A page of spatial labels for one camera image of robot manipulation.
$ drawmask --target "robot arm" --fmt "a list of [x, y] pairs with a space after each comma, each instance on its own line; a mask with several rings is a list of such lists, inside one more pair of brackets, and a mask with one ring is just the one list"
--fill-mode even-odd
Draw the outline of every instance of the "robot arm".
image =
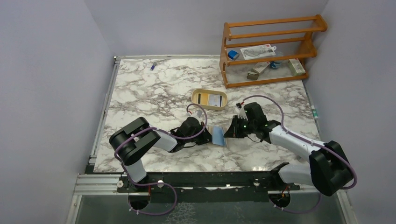
[[237, 106], [240, 112], [238, 116], [233, 116], [232, 124], [224, 137], [244, 138], [254, 133], [261, 141], [282, 146], [309, 162], [309, 166], [288, 164], [282, 167], [279, 170], [279, 176], [284, 183], [312, 185], [322, 194], [331, 196], [353, 179], [346, 164], [332, 153], [319, 147], [325, 146], [348, 162], [337, 142], [324, 143], [294, 132], [286, 132], [280, 122], [268, 121], [261, 106], [257, 103], [245, 106], [237, 104]]
[[[171, 130], [170, 133], [177, 137], [187, 137], [197, 134], [202, 130], [204, 125], [199, 122], [201, 114], [202, 112], [198, 111], [197, 113], [189, 116], [180, 127]], [[110, 137], [109, 143], [115, 150], [132, 135], [149, 127], [150, 124], [146, 119], [140, 117], [114, 133]], [[211, 139], [212, 135], [209, 134], [206, 128], [197, 137], [187, 140], [175, 139], [158, 130], [149, 130], [125, 144], [119, 150], [118, 155], [122, 159], [123, 166], [129, 173], [131, 179], [134, 182], [140, 182], [147, 175], [141, 161], [141, 157], [146, 154], [151, 147], [160, 148], [169, 153], [175, 153], [181, 150], [187, 143], [194, 142], [197, 145], [202, 145], [210, 142]]]

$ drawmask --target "label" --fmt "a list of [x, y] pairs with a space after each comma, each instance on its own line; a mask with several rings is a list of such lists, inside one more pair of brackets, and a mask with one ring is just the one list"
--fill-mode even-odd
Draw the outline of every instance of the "label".
[[220, 95], [209, 94], [209, 106], [218, 106], [221, 107], [222, 97]]
[[269, 64], [270, 64], [269, 62], [260, 62], [260, 63], [257, 63], [257, 64], [252, 68], [252, 70], [255, 71], [255, 72], [257, 72], [257, 73], [259, 73], [259, 74], [261, 74], [262, 71], [264, 71], [264, 69], [267, 68]]
[[271, 47], [271, 44], [264, 44], [248, 48], [241, 48], [240, 51], [245, 59], [255, 59], [260, 57], [274, 56], [276, 47]]

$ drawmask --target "transparent panel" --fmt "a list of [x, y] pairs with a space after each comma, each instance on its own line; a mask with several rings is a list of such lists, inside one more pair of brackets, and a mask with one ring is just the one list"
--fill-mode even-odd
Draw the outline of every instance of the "transparent panel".
[[[251, 82], [247, 78], [248, 71], [250, 71], [256, 63], [250, 64], [239, 64], [239, 65], [232, 65], [226, 67], [226, 77], [227, 81], [230, 84], [233, 83], [243, 83], [243, 82]], [[285, 78], [285, 77], [292, 77], [293, 72], [290, 70], [287, 60], [282, 61], [279, 65], [278, 69], [266, 68], [262, 74], [260, 74], [256, 81], [259, 80], [267, 80], [267, 79], [274, 79], [274, 78]]]
[[[342, 224], [346, 223], [337, 195], [323, 197], [318, 210], [294, 215], [282, 212], [270, 203], [179, 203], [175, 210], [164, 216], [137, 215], [129, 212], [127, 196], [83, 196], [78, 212], [78, 224]], [[315, 193], [292, 194], [288, 209], [307, 210], [317, 202]], [[149, 204], [145, 210], [164, 211], [169, 204]]]

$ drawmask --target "red wire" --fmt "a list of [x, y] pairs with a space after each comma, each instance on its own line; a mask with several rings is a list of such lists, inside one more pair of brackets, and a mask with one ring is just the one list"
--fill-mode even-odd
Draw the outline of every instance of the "red wire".
[[289, 185], [286, 185], [285, 189], [282, 191], [282, 194], [284, 193], [284, 191], [289, 187]]

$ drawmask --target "white box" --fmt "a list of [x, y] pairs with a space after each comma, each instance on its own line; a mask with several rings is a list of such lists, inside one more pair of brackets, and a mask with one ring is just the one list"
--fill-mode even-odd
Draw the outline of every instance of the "white box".
[[265, 68], [269, 66], [270, 62], [259, 62], [253, 68], [252, 71], [261, 74]]
[[297, 58], [289, 59], [288, 66], [290, 70], [293, 72], [294, 76], [300, 76], [305, 73], [305, 69], [303, 65]]

